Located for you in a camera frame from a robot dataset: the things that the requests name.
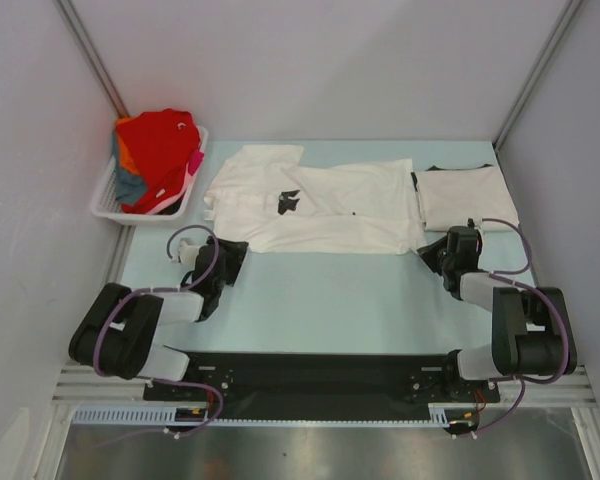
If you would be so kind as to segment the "white printed t shirt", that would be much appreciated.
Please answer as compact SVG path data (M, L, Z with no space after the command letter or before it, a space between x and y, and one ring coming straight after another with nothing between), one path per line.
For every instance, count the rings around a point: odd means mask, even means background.
M303 166L296 145L245 145L207 189L214 233L256 253L391 254L425 243L410 159Z

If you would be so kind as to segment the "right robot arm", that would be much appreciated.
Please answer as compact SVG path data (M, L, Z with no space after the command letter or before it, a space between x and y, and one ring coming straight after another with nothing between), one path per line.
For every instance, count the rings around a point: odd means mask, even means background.
M504 272L479 267L484 241L473 226L454 226L417 250L456 300L491 314L491 339L481 347L452 351L441 376L443 393L464 401L477 381L519 379L549 384L577 367L577 349L562 291L534 287Z

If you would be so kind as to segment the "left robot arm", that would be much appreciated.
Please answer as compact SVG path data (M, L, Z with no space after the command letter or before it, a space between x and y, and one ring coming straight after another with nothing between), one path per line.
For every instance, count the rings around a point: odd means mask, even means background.
M158 330L208 320L223 290L236 283L247 250L246 242L210 236L196 245L182 238L171 256L187 269L176 290L134 295L127 286L106 284L70 340L70 358L105 376L165 379L177 398L194 397L201 387L200 374L188 367L186 354L157 338Z

